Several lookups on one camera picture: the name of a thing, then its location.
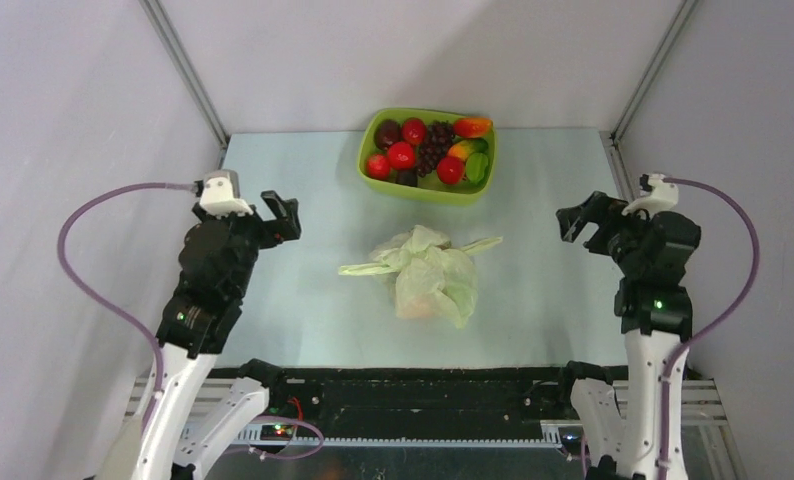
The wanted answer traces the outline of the pale green plastic bag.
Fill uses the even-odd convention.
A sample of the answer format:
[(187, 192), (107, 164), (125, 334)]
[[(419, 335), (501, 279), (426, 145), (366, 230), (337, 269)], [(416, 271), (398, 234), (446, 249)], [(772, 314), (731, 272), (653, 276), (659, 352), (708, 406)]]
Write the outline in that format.
[(488, 237), (455, 246), (447, 234), (416, 225), (378, 245), (367, 263), (341, 266), (338, 274), (379, 278), (400, 319), (441, 318), (461, 329), (479, 298), (473, 257), (502, 241)]

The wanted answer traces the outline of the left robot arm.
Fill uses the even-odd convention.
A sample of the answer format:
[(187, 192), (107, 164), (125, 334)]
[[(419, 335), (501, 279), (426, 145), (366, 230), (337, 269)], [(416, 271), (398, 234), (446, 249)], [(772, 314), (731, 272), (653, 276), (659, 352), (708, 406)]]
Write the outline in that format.
[(139, 419), (122, 428), (97, 476), (100, 479), (202, 479), (238, 433), (259, 414), (277, 416), (289, 403), (276, 380), (280, 368), (259, 361), (236, 379), (227, 395), (189, 438), (182, 433), (198, 393), (242, 314), (261, 251), (300, 238), (299, 202), (269, 190), (261, 194), (273, 218), (224, 194), (201, 196), (198, 221), (185, 234), (180, 274), (153, 337), (160, 360)]

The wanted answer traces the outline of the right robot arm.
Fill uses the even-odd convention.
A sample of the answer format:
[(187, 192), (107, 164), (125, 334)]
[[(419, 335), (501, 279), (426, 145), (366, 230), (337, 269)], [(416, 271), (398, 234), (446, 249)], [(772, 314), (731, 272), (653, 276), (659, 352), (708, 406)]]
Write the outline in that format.
[(558, 411), (579, 418), (588, 479), (685, 479), (682, 383), (692, 336), (693, 306), (680, 282), (701, 241), (700, 227), (672, 211), (633, 207), (603, 192), (562, 208), (565, 242), (589, 223), (585, 248), (609, 257), (622, 278), (614, 300), (628, 367), (627, 408), (598, 366), (569, 363), (573, 379), (554, 392)]

